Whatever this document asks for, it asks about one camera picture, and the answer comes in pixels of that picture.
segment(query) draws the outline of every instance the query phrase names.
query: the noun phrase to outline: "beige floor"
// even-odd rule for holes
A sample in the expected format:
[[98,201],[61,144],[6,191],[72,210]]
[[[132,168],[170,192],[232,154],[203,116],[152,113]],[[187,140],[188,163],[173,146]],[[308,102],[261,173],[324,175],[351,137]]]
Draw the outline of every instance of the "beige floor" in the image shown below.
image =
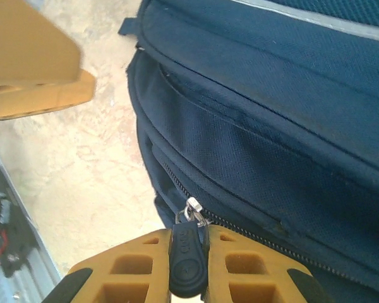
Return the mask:
[[89,256],[162,228],[126,88],[135,40],[117,35],[139,3],[47,0],[43,14],[81,45],[83,67],[98,79],[95,98],[0,122],[2,160],[63,274]]

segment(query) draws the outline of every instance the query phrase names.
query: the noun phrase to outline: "zipper teeth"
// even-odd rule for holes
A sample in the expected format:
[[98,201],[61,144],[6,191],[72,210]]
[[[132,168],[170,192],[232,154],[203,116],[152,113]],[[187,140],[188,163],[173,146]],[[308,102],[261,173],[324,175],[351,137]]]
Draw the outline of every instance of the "zipper teeth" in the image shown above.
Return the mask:
[[[185,196],[187,196],[188,198],[191,197],[191,194],[190,192],[183,186],[183,184],[178,180],[178,178],[176,177],[176,175],[174,174],[174,172],[170,169],[170,167],[167,165],[167,164],[163,164],[165,170],[167,171],[167,173],[170,175],[171,179],[174,181],[174,183],[176,184],[176,186],[185,194]],[[252,232],[249,232],[248,230],[245,230],[241,227],[238,227],[237,225],[227,221],[226,219],[223,219],[222,217],[212,213],[211,211],[209,210],[206,210],[206,209],[203,209],[202,210],[202,215],[204,217],[206,217],[208,220],[210,220],[212,223],[214,224],[217,224],[217,225],[220,225],[220,226],[223,226],[223,227],[226,227],[226,228],[229,228],[241,235],[244,235],[246,236],[247,238],[250,238],[250,239],[253,239],[254,241],[257,241],[269,248],[272,248],[282,254],[285,254],[289,257],[292,257],[293,259],[297,259],[297,260],[300,260],[302,262],[305,262],[305,263],[308,263],[314,267],[317,267],[317,268],[320,268],[322,270],[325,270],[333,275],[336,275],[336,276],[339,276],[341,278],[345,278],[346,280],[349,280],[351,282],[354,282],[354,283],[357,283],[357,284],[360,284],[362,286],[367,286],[366,284],[360,282],[359,280],[357,280],[356,278],[353,278],[345,273],[341,273],[340,271],[338,270],[335,270],[334,268],[331,268],[329,267],[328,265],[325,265],[323,263],[320,263],[318,261],[315,261],[313,259],[310,259],[306,256],[303,256],[301,254],[298,254],[294,251],[291,251],[289,250],[288,248],[285,248],[283,246],[280,246],[276,243],[273,243],[263,237],[260,237],[259,235],[255,235],[253,234]]]

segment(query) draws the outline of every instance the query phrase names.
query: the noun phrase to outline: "backpack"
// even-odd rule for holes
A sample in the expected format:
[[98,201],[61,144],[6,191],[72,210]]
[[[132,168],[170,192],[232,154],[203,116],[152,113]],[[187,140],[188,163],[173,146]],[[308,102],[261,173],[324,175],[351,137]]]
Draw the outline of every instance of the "backpack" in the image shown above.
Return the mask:
[[379,0],[144,0],[123,35],[167,227],[209,222],[379,302]]

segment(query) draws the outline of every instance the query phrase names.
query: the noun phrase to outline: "navy fabric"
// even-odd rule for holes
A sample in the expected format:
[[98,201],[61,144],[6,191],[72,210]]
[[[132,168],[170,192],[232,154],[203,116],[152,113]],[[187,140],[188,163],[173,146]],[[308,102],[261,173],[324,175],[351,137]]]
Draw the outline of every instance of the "navy fabric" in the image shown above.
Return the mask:
[[317,274],[337,302],[379,302],[379,42],[228,0],[147,0],[136,29],[129,92],[165,224],[190,193],[360,281]]
[[271,0],[293,8],[314,11],[379,27],[379,0]]

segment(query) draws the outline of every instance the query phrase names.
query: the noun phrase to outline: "zipper pull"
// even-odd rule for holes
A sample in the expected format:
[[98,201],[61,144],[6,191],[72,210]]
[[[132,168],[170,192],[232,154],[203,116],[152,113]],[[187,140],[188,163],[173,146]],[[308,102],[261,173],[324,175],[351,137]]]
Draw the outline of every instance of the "zipper pull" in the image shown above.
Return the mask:
[[[199,223],[206,221],[202,220],[200,210],[202,206],[195,198],[188,199],[186,208],[177,214],[176,224],[172,227],[169,288],[181,298],[194,297],[208,286],[207,260],[198,233]],[[181,223],[181,214],[188,222]]]

